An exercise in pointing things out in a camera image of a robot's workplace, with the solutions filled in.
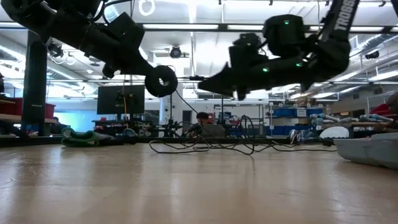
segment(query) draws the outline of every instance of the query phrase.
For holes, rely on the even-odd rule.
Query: pillar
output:
[[[28,31],[22,98],[21,129],[23,131],[26,131],[27,124],[38,124],[39,136],[44,136],[46,86],[47,47],[37,34]]]
[[[175,66],[177,77],[182,77],[184,73],[183,66]],[[179,83],[177,86],[178,93],[183,97],[183,84]],[[173,119],[173,121],[181,122],[182,121],[182,111],[184,102],[177,95],[177,92],[169,96],[165,96],[159,99],[160,100],[160,111],[159,111],[159,124],[167,124],[169,119]],[[182,134],[182,129],[177,131],[177,134]]]

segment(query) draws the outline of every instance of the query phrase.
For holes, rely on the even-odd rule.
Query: gray plastic bin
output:
[[[337,153],[352,162],[398,169],[398,141],[335,139]]]

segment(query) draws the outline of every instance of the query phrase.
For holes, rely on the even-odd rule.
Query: monitor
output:
[[[144,113],[145,86],[126,85],[98,87],[97,114],[124,114],[124,98],[127,114]]]

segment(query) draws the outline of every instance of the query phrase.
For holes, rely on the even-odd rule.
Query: pole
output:
[[[221,124],[224,124],[224,95],[221,94]]]

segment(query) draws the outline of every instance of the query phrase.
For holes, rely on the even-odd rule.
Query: security camera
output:
[[[63,57],[62,45],[60,45],[60,44],[56,44],[55,42],[52,42],[47,46],[47,50],[50,52],[50,55],[53,58],[62,58]]]
[[[369,60],[369,59],[378,58],[379,56],[380,56],[380,53],[379,53],[379,51],[377,50],[377,51],[375,51],[375,52],[372,52],[372,53],[370,53],[370,54],[365,55],[365,58]]]
[[[180,58],[182,55],[182,52],[180,50],[180,46],[173,46],[172,50],[170,51],[170,57],[171,58]]]

